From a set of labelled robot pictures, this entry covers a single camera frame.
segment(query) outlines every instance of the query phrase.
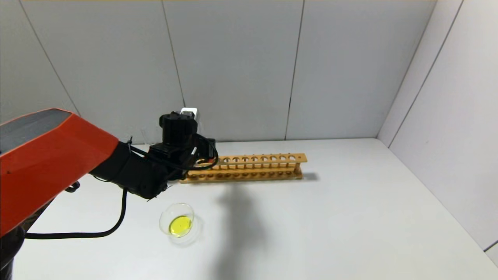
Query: petri dish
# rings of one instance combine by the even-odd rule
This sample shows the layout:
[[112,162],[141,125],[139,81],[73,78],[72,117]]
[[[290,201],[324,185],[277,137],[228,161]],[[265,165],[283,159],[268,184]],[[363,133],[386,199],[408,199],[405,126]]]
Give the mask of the petri dish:
[[194,225],[194,209],[186,203],[175,203],[161,213],[159,228],[172,238],[183,238]]

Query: test tube rack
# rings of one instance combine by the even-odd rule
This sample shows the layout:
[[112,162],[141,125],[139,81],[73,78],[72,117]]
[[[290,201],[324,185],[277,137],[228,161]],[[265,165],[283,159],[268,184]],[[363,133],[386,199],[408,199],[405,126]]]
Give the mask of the test tube rack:
[[188,171],[180,183],[302,179],[300,165],[307,161],[303,153],[225,155],[220,156],[218,163],[210,169]]

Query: cable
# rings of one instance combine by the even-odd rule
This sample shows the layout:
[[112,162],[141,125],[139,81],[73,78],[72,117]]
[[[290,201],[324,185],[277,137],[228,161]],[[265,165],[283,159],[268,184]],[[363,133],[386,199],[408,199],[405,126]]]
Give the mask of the cable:
[[213,148],[213,151],[214,151],[214,154],[215,154],[215,160],[213,161],[213,163],[209,164],[209,165],[206,165],[206,166],[201,166],[201,167],[190,167],[190,166],[180,166],[180,165],[177,165],[177,164],[174,164],[172,162],[169,162],[167,160],[163,160],[163,159],[160,159],[160,158],[157,158],[139,148],[136,148],[134,146],[131,146],[131,150],[138,153],[138,154],[141,154],[143,155],[144,157],[147,157],[149,159],[151,159],[152,161],[155,161],[156,163],[161,163],[161,164],[164,164],[166,166],[169,166],[169,167],[172,167],[172,168],[176,168],[176,169],[181,169],[181,170],[206,170],[206,169],[209,169],[213,166],[215,166],[217,163],[218,163],[218,160],[219,160],[219,157],[218,157],[218,151],[216,150],[216,147],[209,141],[207,140],[207,138],[205,138],[204,136],[200,135],[200,134],[195,134],[198,138],[206,141],[208,143],[209,146],[211,146],[211,148]]
[[498,240],[496,240],[493,244],[489,245],[486,249],[484,249],[484,252],[486,252],[487,250],[491,249],[496,244],[498,244]]
[[126,212],[126,194],[128,191],[123,189],[121,199],[121,214],[118,222],[109,230],[103,232],[71,232],[71,233],[26,233],[26,239],[68,239],[68,238],[97,238],[107,236],[120,227]]

